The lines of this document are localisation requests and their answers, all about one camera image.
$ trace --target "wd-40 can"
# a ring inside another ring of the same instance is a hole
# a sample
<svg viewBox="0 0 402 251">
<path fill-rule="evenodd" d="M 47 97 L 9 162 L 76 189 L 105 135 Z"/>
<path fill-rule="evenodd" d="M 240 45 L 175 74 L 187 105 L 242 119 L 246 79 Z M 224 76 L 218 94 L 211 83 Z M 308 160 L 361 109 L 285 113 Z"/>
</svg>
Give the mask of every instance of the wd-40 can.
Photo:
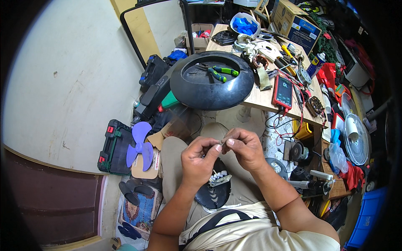
<svg viewBox="0 0 402 251">
<path fill-rule="evenodd" d="M 317 54 L 313 61 L 311 62 L 310 66 L 307 68 L 307 73 L 313 78 L 318 71 L 321 69 L 322 65 L 325 63 L 325 53 Z"/>
</svg>

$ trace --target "digital multimeter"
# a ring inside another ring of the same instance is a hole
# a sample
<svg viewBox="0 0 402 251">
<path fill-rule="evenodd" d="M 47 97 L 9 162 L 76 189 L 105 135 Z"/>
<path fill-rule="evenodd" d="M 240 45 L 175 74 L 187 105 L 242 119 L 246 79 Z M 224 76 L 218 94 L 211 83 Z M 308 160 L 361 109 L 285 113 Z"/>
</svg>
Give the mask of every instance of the digital multimeter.
<svg viewBox="0 0 402 251">
<path fill-rule="evenodd" d="M 274 93 L 272 103 L 283 106 L 288 110 L 292 109 L 292 90 L 293 84 L 286 78 L 277 75 L 275 78 Z"/>
</svg>

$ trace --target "blue plastic fan blade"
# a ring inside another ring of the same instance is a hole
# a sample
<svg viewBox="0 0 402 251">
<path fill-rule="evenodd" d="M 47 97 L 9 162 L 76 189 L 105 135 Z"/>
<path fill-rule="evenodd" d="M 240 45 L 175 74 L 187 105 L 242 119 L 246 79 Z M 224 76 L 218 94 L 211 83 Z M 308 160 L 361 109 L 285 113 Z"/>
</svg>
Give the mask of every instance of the blue plastic fan blade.
<svg viewBox="0 0 402 251">
<path fill-rule="evenodd" d="M 142 166 L 142 171 L 149 169 L 152 163 L 152 157 L 154 155 L 154 147 L 151 143 L 144 143 L 142 146 L 142 158 L 144 160 L 144 165 Z"/>
<path fill-rule="evenodd" d="M 144 143 L 147 133 L 152 129 L 152 126 L 145 121 L 139 122 L 133 126 L 131 131 L 135 143 Z"/>
<path fill-rule="evenodd" d="M 135 148 L 132 147 L 131 145 L 128 145 L 126 155 L 126 164 L 128 168 L 130 168 L 131 165 L 133 164 L 135 158 L 137 157 L 137 154 L 138 152 L 135 150 Z"/>
</svg>

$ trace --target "hand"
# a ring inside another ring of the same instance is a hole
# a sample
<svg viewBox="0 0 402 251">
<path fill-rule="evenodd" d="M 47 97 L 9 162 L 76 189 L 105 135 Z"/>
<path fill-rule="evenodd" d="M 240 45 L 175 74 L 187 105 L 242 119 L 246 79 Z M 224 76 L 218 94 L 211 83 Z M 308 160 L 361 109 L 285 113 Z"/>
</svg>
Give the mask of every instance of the hand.
<svg viewBox="0 0 402 251">
<path fill-rule="evenodd" d="M 182 185 L 197 190 L 211 178 L 213 165 L 222 150 L 219 140 L 197 137 L 181 153 Z"/>
<path fill-rule="evenodd" d="M 258 171 L 267 166 L 263 147 L 256 133 L 242 128 L 232 128 L 222 139 L 222 154 L 232 150 L 237 161 L 247 171 Z"/>
</svg>

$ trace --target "green-handled pliers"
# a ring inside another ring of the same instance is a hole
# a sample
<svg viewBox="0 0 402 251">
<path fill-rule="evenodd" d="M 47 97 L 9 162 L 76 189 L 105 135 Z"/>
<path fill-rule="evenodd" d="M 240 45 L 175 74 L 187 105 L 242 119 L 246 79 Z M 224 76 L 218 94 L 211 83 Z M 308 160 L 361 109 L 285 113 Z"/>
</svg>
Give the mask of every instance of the green-handled pliers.
<svg viewBox="0 0 402 251">
<path fill-rule="evenodd" d="M 238 71 L 235 71 L 234 69 L 230 69 L 230 68 L 221 68 L 221 67 L 217 67 L 216 65 L 214 65 L 213 67 L 209 67 L 208 65 L 206 65 L 204 63 L 198 64 L 197 66 L 206 70 L 207 72 L 211 73 L 215 79 L 217 79 L 221 82 L 224 82 L 224 83 L 226 82 L 226 77 L 222 76 L 219 73 L 221 73 L 221 72 L 227 73 L 234 77 L 239 75 Z"/>
</svg>

